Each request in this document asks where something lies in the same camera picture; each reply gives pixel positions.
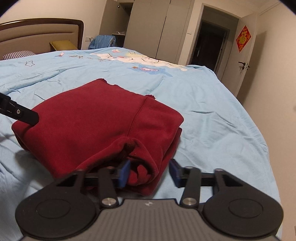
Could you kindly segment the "dark red long-sleeve shirt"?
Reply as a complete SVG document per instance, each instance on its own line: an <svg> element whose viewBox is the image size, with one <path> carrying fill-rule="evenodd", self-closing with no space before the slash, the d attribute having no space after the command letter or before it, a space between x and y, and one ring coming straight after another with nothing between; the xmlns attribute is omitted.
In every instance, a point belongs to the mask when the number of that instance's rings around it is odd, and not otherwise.
<svg viewBox="0 0 296 241"><path fill-rule="evenodd" d="M38 104L39 122L12 125L20 146L54 178L130 160L127 186L151 195L173 157L183 117L176 110L97 79Z"/></svg>

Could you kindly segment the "blue clothes pile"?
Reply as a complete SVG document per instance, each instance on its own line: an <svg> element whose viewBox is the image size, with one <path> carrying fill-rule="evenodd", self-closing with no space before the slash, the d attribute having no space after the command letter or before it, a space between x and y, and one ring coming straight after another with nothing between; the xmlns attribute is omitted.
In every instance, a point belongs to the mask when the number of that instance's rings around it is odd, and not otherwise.
<svg viewBox="0 0 296 241"><path fill-rule="evenodd" d="M116 37L113 35L98 35L89 44L88 50L114 47Z"/></svg>

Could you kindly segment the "light blue cartoon bedsheet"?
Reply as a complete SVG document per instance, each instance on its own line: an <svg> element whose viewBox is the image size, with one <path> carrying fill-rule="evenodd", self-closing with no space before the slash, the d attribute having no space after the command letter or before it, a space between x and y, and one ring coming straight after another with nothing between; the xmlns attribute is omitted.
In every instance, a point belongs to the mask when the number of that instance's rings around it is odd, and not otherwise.
<svg viewBox="0 0 296 241"><path fill-rule="evenodd" d="M222 168L279 203L267 144L247 111L215 73L125 48L57 51L1 61L1 93L33 108L66 90L103 78L175 109L184 118L174 158L203 172ZM1 114L1 240L20 240L17 205L53 181L18 144Z"/></svg>

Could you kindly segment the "checkered red white pillow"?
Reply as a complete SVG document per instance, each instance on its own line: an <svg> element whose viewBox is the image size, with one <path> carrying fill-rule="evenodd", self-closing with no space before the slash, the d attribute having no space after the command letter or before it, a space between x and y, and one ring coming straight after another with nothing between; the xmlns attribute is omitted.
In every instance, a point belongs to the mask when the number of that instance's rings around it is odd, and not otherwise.
<svg viewBox="0 0 296 241"><path fill-rule="evenodd" d="M5 54L3 56L3 60L9 60L9 59L17 59L17 58L23 58L23 57L28 57L28 56L34 56L36 55L32 51L24 50L24 51L16 51L16 52L11 52L8 54Z"/></svg>

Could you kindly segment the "brown padded headboard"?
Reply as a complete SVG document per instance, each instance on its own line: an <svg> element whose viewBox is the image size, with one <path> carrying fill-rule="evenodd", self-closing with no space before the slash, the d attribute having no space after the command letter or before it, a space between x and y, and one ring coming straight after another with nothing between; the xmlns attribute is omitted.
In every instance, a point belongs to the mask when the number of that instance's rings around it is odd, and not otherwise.
<svg viewBox="0 0 296 241"><path fill-rule="evenodd" d="M52 41L70 40L80 50L83 32L83 21L75 19L34 18L1 23L1 60L16 51L55 51L49 44Z"/></svg>

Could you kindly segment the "mustard yellow pillow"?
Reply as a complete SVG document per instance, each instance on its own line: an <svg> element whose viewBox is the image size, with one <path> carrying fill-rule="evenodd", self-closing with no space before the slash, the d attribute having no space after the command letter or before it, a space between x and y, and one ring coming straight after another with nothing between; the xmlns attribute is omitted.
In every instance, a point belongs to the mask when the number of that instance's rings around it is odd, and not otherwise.
<svg viewBox="0 0 296 241"><path fill-rule="evenodd" d="M52 41L49 42L51 48L55 51L62 51L62 50L77 50L78 48L72 44L70 40L60 40L60 41Z"/></svg>

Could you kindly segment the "red fu door decoration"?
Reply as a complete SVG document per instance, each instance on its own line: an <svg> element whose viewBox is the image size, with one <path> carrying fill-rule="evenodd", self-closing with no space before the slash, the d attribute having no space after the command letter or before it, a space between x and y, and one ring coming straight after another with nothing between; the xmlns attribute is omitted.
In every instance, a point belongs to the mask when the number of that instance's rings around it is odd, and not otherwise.
<svg viewBox="0 0 296 241"><path fill-rule="evenodd" d="M241 32L239 33L238 37L236 38L236 45L238 48L238 52L240 53L245 45L248 43L248 41L251 39L251 34L245 25Z"/></svg>

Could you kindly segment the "grey wardrobe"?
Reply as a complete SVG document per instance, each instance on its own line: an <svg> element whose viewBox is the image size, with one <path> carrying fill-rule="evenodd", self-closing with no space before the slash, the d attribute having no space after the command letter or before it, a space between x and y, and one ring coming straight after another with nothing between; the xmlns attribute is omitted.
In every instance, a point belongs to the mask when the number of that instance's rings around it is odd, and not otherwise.
<svg viewBox="0 0 296 241"><path fill-rule="evenodd" d="M100 35L118 45L177 64L194 1L107 1Z"/></svg>

